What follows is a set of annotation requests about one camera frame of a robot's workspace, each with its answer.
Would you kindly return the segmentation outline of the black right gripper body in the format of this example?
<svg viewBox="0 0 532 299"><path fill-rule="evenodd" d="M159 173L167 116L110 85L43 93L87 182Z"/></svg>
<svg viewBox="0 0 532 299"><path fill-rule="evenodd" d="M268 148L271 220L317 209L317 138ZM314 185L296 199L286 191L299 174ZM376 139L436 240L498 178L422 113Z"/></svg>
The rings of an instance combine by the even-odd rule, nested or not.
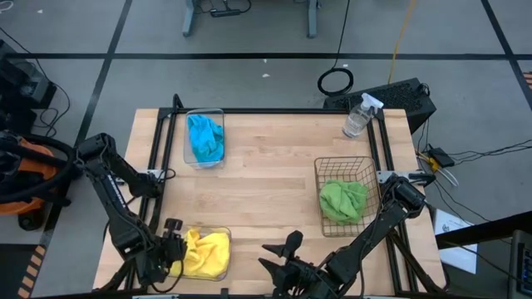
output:
<svg viewBox="0 0 532 299"><path fill-rule="evenodd" d="M326 283L318 273L318 269L296 255L303 241L303 234L295 230L285 241L288 250L283 265L284 275L279 283L273 283L274 299L328 299Z"/></svg>

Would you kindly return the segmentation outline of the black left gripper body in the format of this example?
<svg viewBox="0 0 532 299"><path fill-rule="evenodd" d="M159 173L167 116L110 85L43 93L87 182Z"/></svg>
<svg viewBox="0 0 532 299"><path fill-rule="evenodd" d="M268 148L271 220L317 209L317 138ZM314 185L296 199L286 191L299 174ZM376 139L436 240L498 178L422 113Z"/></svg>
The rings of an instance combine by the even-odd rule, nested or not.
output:
<svg viewBox="0 0 532 299"><path fill-rule="evenodd" d="M183 221L177 218L165 220L164 232L161 237L161 266L170 269L176 261L182 261L186 253L186 242L180 234Z"/></svg>

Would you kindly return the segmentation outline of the wide clear plastic bin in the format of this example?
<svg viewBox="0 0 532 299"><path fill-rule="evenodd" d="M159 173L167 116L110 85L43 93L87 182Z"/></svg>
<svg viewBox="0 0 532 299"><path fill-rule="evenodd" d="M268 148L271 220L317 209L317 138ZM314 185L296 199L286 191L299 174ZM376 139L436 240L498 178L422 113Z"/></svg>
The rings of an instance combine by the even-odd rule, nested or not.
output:
<svg viewBox="0 0 532 299"><path fill-rule="evenodd" d="M230 257L231 257L231 232L228 228L226 227L199 227L199 226L195 226L195 227L189 227L189 229L191 228L195 228L199 231L200 233L200 236L201 237L205 237L206 235L209 235L211 233L227 233L229 235L229 240L230 240L230 245L229 245L229 250L230 250ZM200 279L200 280L209 280L209 281L221 281L225 278L226 274L227 274L227 271L229 269L229 266L227 267L227 270L224 274L220 275L219 277L217 278L207 278L207 277L185 277L185 276L182 276L183 278L188 278L188 279Z"/></svg>

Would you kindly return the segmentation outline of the narrow clear plastic bin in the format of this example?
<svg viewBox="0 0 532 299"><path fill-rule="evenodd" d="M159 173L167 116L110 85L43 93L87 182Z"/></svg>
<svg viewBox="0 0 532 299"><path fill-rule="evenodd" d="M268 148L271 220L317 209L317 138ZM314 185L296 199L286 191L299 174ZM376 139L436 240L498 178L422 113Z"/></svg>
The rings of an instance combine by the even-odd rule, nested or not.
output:
<svg viewBox="0 0 532 299"><path fill-rule="evenodd" d="M192 152L189 140L189 127L187 124L187 117L193 114L206 115L214 120L218 125L224 127L224 111L218 108L202 108L191 110L185 115L185 136L184 136L184 162L193 169L212 169L221 167L224 164L225 157L225 130L224 130L224 157L220 161L200 163L196 160L195 155Z"/></svg>

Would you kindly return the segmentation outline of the clear spray bottle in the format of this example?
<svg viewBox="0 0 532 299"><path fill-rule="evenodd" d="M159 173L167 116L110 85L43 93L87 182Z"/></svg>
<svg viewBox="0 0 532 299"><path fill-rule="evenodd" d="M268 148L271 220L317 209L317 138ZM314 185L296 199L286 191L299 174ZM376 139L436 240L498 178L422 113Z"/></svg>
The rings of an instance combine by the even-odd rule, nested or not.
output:
<svg viewBox="0 0 532 299"><path fill-rule="evenodd" d="M342 132L349 138L359 136L372 118L381 110L384 104L376 97L362 93L362 102L356 104L349 112Z"/></svg>

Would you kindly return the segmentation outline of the black mat with striped edge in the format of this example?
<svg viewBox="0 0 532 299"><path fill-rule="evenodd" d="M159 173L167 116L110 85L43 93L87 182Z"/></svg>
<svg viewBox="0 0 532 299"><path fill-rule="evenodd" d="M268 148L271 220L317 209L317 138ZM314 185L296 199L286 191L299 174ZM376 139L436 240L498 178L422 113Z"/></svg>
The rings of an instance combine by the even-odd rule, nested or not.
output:
<svg viewBox="0 0 532 299"><path fill-rule="evenodd" d="M0 244L0 299L29 299L47 248L35 244Z"/></svg>

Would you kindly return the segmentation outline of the white paper sheet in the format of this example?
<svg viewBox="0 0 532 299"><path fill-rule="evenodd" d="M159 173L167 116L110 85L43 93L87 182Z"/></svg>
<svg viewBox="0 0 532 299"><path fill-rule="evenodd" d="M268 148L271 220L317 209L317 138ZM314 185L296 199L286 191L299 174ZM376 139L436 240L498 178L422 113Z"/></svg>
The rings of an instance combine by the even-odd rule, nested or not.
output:
<svg viewBox="0 0 532 299"><path fill-rule="evenodd" d="M437 209L434 212L433 228L435 235L448 233L454 230L467 228L469 223L455 215ZM467 245L463 248L447 248L439 251L441 261L449 266L453 266L464 272L476 274L477 270L477 248L478 244Z"/></svg>

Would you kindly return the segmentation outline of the orange vacuum cleaner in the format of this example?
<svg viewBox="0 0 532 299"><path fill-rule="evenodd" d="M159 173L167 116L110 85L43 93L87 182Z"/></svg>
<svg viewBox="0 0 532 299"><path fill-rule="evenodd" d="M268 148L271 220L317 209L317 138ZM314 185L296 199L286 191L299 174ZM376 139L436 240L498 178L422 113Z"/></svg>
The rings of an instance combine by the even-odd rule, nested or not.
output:
<svg viewBox="0 0 532 299"><path fill-rule="evenodd" d="M50 137L0 131L0 216L17 216L26 231L44 223L47 204L67 207L61 188L80 175L74 149Z"/></svg>

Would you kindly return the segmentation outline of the black power adapter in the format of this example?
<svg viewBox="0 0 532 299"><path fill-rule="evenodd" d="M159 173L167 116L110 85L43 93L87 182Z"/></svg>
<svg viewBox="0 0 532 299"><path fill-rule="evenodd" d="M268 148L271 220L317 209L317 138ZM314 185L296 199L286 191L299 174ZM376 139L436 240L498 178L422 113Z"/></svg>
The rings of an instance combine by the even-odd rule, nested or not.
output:
<svg viewBox="0 0 532 299"><path fill-rule="evenodd" d="M428 154L442 168L455 165L455 161L440 147L429 149Z"/></svg>

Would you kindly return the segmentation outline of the black computer case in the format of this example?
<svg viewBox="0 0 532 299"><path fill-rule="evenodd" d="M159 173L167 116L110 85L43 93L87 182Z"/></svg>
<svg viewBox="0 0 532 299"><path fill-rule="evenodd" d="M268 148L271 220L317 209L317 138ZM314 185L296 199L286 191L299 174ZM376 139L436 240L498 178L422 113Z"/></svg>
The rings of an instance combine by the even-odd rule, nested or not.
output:
<svg viewBox="0 0 532 299"><path fill-rule="evenodd" d="M384 109L404 110L412 134L436 112L436 107L430 98L429 86L425 83L420 83L417 78L329 97L324 101L323 108L350 110L356 104L362 102L363 93L367 93L381 101L384 104Z"/></svg>

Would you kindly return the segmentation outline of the black metal beam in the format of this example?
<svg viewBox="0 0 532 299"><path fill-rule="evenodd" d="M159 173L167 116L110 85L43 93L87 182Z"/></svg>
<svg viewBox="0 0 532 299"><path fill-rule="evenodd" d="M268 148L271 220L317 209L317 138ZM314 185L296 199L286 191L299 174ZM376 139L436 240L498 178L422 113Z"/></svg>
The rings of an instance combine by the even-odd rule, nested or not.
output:
<svg viewBox="0 0 532 299"><path fill-rule="evenodd" d="M439 249L466 246L509 238L516 230L532 234L532 210L436 235L436 244Z"/></svg>

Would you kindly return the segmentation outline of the grey keypad device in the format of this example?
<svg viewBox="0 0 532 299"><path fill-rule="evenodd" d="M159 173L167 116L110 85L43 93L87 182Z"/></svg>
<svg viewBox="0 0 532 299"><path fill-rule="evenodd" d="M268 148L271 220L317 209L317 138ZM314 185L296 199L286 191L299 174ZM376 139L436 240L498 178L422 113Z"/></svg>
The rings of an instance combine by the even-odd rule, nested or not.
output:
<svg viewBox="0 0 532 299"><path fill-rule="evenodd" d="M532 235L515 230L510 249L510 274L508 299L532 299Z"/></svg>

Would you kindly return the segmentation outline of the black equipment case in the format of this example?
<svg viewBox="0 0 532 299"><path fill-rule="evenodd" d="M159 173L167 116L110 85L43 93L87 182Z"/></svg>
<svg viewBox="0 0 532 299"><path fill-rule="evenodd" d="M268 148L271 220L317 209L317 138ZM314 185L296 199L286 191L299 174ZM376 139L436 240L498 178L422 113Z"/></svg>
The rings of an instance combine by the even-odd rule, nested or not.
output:
<svg viewBox="0 0 532 299"><path fill-rule="evenodd" d="M24 59L8 58L16 52L0 39L0 131L30 133L37 118L35 110L45 110L57 87Z"/></svg>

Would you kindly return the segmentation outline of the grey desk leg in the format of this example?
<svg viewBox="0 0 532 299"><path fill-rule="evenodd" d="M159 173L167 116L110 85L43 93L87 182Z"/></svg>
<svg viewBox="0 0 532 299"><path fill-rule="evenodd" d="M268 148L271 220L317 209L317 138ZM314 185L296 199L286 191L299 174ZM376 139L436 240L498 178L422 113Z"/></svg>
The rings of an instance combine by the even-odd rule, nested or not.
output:
<svg viewBox="0 0 532 299"><path fill-rule="evenodd" d="M318 34L318 0L307 0L308 7L308 38L315 38Z"/></svg>
<svg viewBox="0 0 532 299"><path fill-rule="evenodd" d="M189 37L192 31L192 24L195 16L195 9L197 0L184 0L185 3L185 17L182 27L182 35Z"/></svg>

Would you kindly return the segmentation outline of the black table frame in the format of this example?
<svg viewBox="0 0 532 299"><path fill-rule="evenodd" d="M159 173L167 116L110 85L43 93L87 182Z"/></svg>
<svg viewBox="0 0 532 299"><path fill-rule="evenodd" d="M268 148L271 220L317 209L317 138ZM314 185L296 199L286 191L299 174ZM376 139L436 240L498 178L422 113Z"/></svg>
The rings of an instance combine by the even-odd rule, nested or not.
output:
<svg viewBox="0 0 532 299"><path fill-rule="evenodd" d="M136 169L167 164L175 177L165 186L162 218L179 218L186 227L225 227L232 235L231 261L218 282L169 278L173 293L269 294L271 276L261 260L274 260L269 244L282 244L298 230L298 255L320 263L348 238L327 238L319 216L315 161L318 158L370 155L366 136L342 133L344 112L316 109L227 109L226 157L215 169L194 169L184 160L185 114L170 125L168 112L139 109L131 130L116 135L126 160Z"/></svg>

